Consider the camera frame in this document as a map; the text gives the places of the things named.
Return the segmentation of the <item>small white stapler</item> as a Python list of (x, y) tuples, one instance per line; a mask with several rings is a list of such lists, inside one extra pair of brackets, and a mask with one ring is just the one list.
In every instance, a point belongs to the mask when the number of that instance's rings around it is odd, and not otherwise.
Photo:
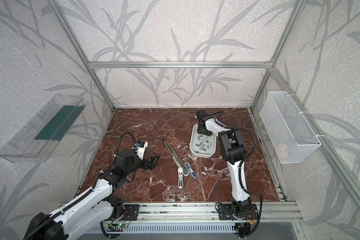
[(183, 168), (182, 167), (178, 167), (178, 188), (179, 189), (184, 188)]

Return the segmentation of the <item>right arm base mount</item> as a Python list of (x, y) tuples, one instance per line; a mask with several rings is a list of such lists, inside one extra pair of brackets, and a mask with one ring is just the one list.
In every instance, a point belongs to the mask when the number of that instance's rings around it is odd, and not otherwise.
[(236, 217), (233, 213), (231, 204), (222, 204), (222, 203), (216, 203), (215, 209), (219, 214), (219, 220), (244, 220), (244, 221), (254, 221), (259, 218), (259, 211), (257, 209), (257, 206), (255, 204), (252, 204), (250, 209), (244, 213), (241, 217)]

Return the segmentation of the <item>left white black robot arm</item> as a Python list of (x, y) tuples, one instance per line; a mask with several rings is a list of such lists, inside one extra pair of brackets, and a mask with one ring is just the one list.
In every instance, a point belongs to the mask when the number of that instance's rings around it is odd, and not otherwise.
[(96, 224), (123, 218), (128, 211), (114, 195), (128, 175), (138, 169), (153, 170), (160, 159), (155, 152), (126, 149), (114, 156), (114, 162), (79, 196), (52, 211), (39, 213), (31, 220), (26, 240), (76, 240)]

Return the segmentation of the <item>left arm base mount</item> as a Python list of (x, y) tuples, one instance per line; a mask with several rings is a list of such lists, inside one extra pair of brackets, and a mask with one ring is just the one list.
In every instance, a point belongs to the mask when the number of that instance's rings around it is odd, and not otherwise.
[(136, 221), (138, 219), (140, 205), (127, 204), (114, 207), (114, 216), (116, 220)]

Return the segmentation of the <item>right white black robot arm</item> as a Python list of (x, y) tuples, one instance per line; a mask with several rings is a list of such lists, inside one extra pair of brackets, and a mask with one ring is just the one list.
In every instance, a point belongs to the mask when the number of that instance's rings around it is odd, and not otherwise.
[[(227, 162), (232, 183), (232, 212), (235, 217), (243, 218), (252, 207), (251, 195), (259, 195), (260, 204), (263, 196), (260, 191), (250, 192), (245, 177), (245, 163), (254, 154), (257, 141), (255, 135), (246, 128), (229, 127), (218, 120), (223, 112), (207, 114), (205, 110), (196, 112), (199, 126), (197, 132), (202, 135), (216, 135), (219, 138), (220, 153)], [(253, 148), (247, 151), (242, 132), (248, 133), (253, 139)]]

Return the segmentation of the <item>grey white large stapler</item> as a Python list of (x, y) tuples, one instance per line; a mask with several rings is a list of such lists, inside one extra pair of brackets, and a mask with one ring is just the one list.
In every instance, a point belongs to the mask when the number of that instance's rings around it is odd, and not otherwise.
[(189, 171), (187, 170), (187, 168), (185, 167), (185, 164), (182, 162), (182, 160), (179, 158), (179, 156), (176, 154), (176, 152), (174, 151), (174, 149), (172, 148), (172, 146), (170, 145), (170, 143), (166, 140), (163, 139), (163, 143), (166, 146), (166, 148), (168, 149), (169, 153), (171, 154), (173, 160), (175, 161), (176, 165), (180, 168), (183, 168), (183, 175), (185, 177), (189, 176)]

